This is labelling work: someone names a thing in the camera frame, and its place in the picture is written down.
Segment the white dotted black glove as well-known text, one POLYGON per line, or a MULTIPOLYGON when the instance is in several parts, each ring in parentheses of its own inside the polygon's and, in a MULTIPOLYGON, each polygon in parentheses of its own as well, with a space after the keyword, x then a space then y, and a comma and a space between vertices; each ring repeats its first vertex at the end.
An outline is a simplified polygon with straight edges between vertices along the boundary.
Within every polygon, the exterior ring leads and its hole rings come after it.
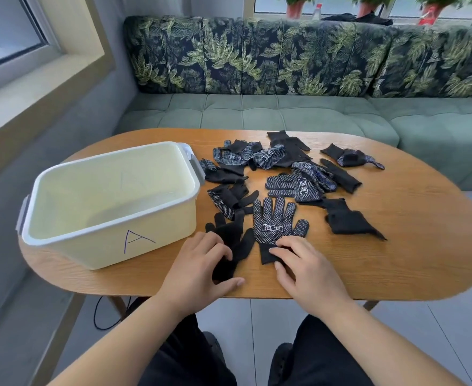
POLYGON ((276 247, 276 242, 284 236, 297 236, 305 238, 310 224, 307 220, 300 219, 293 224, 296 212, 295 202, 285 202, 283 197, 265 197, 261 202, 253 201, 253 233, 259 246, 261 264, 267 265, 280 261, 271 254, 270 249, 276 247))

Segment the person's left forearm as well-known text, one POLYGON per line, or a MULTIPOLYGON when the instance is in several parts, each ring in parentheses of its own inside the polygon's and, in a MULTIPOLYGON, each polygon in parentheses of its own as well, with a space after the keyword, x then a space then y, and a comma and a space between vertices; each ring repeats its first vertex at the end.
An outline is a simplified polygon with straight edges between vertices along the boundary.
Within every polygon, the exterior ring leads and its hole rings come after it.
POLYGON ((149 298, 47 386, 136 386, 179 322, 208 304, 202 297, 149 298))

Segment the window with grey frame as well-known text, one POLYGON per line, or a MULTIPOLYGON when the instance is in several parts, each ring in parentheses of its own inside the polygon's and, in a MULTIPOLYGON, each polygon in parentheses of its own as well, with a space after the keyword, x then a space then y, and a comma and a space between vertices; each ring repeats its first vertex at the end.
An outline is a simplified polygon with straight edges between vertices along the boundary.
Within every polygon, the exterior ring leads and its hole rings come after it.
POLYGON ((94 0, 0 0, 0 156, 8 161, 115 62, 94 0))

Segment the pile of black work gloves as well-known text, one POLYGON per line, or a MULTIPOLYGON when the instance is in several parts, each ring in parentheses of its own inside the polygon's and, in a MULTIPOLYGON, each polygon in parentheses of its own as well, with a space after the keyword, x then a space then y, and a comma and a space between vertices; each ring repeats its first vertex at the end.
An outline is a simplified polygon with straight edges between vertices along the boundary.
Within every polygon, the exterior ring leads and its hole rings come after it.
POLYGON ((270 176, 265 188, 272 198, 291 198, 297 203, 324 208, 325 220, 335 234, 371 234, 386 240, 359 211, 351 210, 344 198, 328 199, 327 193, 338 188, 354 193, 361 182, 349 175, 343 168, 363 166, 367 163, 384 170, 385 167, 360 150, 342 149, 334 144, 322 149, 322 154, 336 160, 336 164, 321 159, 322 165, 312 162, 306 152, 310 148, 298 137, 285 131, 267 133, 269 148, 260 142, 226 140, 224 146, 213 149, 213 159, 201 159, 200 168, 206 181, 218 186, 208 190, 208 195, 219 213, 215 215, 216 225, 224 225, 226 219, 239 220, 252 213, 249 207, 258 197, 258 192, 249 194, 245 185, 248 178, 245 168, 252 170, 289 168, 288 173, 270 176))

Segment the black cloth bundle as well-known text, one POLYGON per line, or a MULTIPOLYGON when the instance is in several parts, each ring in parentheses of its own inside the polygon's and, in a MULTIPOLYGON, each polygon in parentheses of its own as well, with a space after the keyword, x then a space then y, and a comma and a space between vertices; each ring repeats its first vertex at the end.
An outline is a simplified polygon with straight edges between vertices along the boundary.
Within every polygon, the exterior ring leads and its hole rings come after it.
POLYGON ((382 18, 376 16, 373 12, 357 17, 351 13, 343 13, 332 16, 323 17, 321 20, 325 21, 344 21, 348 23, 365 23, 365 24, 375 24, 383 26, 391 26, 394 24, 393 20, 390 18, 382 18))

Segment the person's right forearm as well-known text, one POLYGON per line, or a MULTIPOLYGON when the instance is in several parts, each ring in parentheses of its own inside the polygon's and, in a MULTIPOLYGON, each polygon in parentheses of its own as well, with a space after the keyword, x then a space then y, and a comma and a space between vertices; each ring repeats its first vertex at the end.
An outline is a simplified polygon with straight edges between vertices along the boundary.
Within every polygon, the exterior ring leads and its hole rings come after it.
POLYGON ((354 300, 296 301, 328 326, 375 386, 466 386, 354 300))

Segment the potted plant in red pot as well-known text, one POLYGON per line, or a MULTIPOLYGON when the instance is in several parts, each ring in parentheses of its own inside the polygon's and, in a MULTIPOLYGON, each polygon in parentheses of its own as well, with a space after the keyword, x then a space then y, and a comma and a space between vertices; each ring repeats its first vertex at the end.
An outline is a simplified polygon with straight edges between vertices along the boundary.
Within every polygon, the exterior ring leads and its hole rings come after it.
POLYGON ((286 17, 289 19, 299 19, 304 4, 307 2, 314 3, 316 0, 285 0, 286 2, 286 17))
POLYGON ((372 12, 375 12, 375 10, 380 5, 388 6, 393 0, 350 0, 350 1, 352 1, 352 3, 357 4, 359 6, 359 11, 356 17, 361 18, 372 12))
POLYGON ((460 5, 462 0, 417 0, 422 7, 418 25, 433 25, 442 10, 449 5, 460 5))

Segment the person's right hand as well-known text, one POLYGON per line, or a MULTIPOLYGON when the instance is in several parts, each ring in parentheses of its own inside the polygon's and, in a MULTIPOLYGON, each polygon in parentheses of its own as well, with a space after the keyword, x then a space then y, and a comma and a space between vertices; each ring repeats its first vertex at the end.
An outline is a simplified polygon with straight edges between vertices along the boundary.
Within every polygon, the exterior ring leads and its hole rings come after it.
POLYGON ((355 306, 341 278, 322 253, 292 253, 291 249, 279 247, 279 240, 276 245, 270 252, 295 279, 298 293, 290 296, 304 311, 328 321, 355 306))

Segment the leaf print sofa backrest cushion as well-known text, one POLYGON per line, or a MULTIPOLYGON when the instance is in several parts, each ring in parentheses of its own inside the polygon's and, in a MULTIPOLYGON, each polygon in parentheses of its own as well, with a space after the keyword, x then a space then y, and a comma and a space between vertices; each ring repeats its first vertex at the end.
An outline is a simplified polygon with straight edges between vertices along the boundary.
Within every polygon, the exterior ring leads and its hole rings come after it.
POLYGON ((472 26, 394 27, 373 98, 472 97, 472 26))
POLYGON ((361 97, 393 30, 287 19, 130 16, 123 38, 148 94, 361 97))

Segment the plain black knit glove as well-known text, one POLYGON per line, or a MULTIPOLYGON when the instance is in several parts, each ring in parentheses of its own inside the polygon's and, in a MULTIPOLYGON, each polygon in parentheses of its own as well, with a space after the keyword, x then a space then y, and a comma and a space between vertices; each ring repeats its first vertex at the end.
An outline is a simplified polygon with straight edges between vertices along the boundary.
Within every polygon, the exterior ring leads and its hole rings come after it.
POLYGON ((232 259, 220 259, 214 268, 212 279, 215 283, 229 280, 233 277, 237 265, 246 259, 255 243, 253 228, 244 231, 245 210, 237 209, 234 213, 234 220, 229 223, 223 213, 214 216, 214 223, 207 223, 206 233, 214 232, 220 236, 224 245, 232 251, 232 259))

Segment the green tufted sofa seat cushion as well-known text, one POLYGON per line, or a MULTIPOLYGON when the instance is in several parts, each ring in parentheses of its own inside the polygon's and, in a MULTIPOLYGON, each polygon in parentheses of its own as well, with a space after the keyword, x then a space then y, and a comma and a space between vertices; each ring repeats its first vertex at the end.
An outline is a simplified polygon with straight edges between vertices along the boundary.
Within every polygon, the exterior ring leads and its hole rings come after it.
POLYGON ((462 190, 472 190, 472 98, 370 98, 400 142, 462 190))
POLYGON ((136 95, 113 135, 139 129, 329 132, 397 147, 400 136, 365 98, 345 96, 136 95))

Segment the person's black shoe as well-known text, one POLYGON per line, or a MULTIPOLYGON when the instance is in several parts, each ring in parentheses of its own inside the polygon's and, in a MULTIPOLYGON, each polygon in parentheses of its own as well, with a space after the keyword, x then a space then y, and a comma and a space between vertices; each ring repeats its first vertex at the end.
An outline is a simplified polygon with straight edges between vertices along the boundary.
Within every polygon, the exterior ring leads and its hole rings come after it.
POLYGON ((222 349, 221 349, 221 346, 220 346, 220 343, 219 343, 218 339, 211 332, 203 331, 202 333, 203 333, 204 337, 206 338, 207 343, 209 344, 209 346, 210 346, 210 348, 213 352, 213 355, 215 357, 217 357, 218 360, 225 365, 226 364, 225 357, 224 357, 224 354, 222 352, 222 349))
POLYGON ((281 383, 292 347, 292 343, 285 342, 276 348, 270 365, 267 386, 279 386, 281 383))

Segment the person's left hand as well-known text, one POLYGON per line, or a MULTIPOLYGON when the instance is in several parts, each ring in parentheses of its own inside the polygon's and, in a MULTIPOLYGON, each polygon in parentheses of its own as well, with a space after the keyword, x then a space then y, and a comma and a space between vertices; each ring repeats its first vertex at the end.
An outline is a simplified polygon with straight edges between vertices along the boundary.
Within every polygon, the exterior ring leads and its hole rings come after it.
POLYGON ((186 253, 184 244, 155 295, 156 300, 179 318, 203 310, 231 291, 214 291, 212 274, 220 259, 232 259, 232 251, 219 238, 208 253, 186 253))

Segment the person's black trousers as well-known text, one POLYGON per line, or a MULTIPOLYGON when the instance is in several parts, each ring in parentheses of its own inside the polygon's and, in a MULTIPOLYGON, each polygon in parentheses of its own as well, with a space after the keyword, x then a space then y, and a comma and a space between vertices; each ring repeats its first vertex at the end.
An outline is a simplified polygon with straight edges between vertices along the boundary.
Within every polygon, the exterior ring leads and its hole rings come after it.
MULTIPOLYGON (((297 330, 279 386, 374 386, 320 319, 308 315, 297 330)), ((145 368, 137 386, 237 386, 198 327, 195 313, 179 322, 145 368)))

